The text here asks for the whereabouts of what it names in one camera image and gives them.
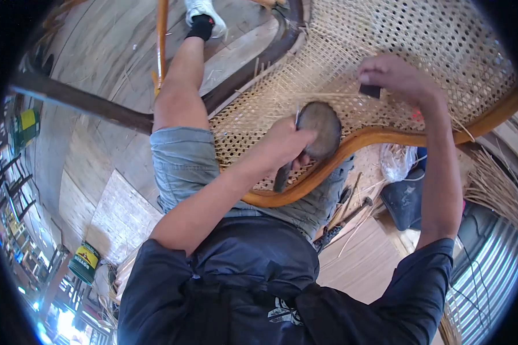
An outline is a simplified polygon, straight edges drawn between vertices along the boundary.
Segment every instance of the denim shorts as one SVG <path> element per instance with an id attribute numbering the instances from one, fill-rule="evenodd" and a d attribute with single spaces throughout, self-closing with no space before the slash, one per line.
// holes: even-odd
<path id="1" fill-rule="evenodd" d="M 157 203 L 167 213 L 220 174 L 215 159 L 213 134 L 191 127 L 160 129 L 150 136 Z M 238 201 L 225 217 L 268 215 L 295 225 L 312 242 L 318 229 L 328 223 L 336 209 L 353 155 L 321 184 L 294 203 L 259 208 Z"/>

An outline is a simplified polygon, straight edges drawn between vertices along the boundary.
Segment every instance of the shoe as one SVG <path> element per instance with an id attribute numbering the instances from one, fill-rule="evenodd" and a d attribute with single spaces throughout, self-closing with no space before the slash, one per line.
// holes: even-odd
<path id="1" fill-rule="evenodd" d="M 227 34 L 226 23 L 219 17 L 217 12 L 215 12 L 212 0 L 184 0 L 184 4 L 186 5 L 186 24 L 192 26 L 193 16 L 206 14 L 213 18 L 215 22 L 211 38 L 219 38 Z"/>

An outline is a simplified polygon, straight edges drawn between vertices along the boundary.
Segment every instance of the rattan weave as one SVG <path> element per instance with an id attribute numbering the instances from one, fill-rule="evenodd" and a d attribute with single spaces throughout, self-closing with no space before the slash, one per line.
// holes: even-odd
<path id="1" fill-rule="evenodd" d="M 304 45 L 282 58 L 210 120 L 221 168 L 235 162 L 279 118 L 312 100 L 328 102 L 342 136 L 367 126 L 423 131 L 421 114 L 382 90 L 358 93 L 366 56 L 395 53 L 432 75 L 461 130 L 514 85 L 514 71 L 489 24 L 467 0 L 312 0 Z M 308 167 L 292 175 L 290 181 Z M 272 180 L 255 186 L 271 190 Z"/>

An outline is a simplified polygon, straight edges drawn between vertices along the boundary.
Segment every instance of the paint can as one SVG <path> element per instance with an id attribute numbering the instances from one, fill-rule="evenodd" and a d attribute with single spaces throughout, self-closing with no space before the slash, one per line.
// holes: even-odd
<path id="1" fill-rule="evenodd" d="M 88 285 L 92 285 L 99 261 L 100 253 L 88 242 L 84 241 L 67 266 L 80 280 Z"/>

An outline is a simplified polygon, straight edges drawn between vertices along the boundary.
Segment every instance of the navy blue t-shirt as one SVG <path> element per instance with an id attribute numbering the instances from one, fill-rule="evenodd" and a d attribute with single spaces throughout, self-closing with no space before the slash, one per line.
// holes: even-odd
<path id="1" fill-rule="evenodd" d="M 292 225 L 223 219 L 190 258 L 148 240 L 119 314 L 124 344 L 429 344 L 439 325 L 453 240 L 401 260 L 366 305 L 315 281 L 318 256 Z"/>

